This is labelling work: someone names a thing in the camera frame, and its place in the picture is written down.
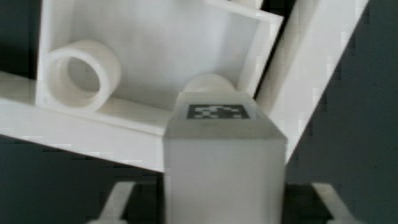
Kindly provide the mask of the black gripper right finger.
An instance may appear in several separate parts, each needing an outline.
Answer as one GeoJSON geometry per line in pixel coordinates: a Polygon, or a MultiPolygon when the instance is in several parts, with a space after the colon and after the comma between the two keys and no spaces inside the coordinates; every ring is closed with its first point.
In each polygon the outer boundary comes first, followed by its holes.
{"type": "Polygon", "coordinates": [[[332,215],[327,224],[366,224],[352,214],[332,185],[327,183],[313,183],[313,188],[332,215]]]}

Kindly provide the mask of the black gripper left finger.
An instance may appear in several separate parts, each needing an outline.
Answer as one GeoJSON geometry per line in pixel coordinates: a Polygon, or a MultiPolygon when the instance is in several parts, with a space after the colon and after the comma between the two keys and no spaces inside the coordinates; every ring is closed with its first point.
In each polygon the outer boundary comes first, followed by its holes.
{"type": "Polygon", "coordinates": [[[135,188],[133,182],[117,182],[106,198],[103,210],[99,216],[87,224],[128,224],[122,219],[128,200],[135,188]]]}

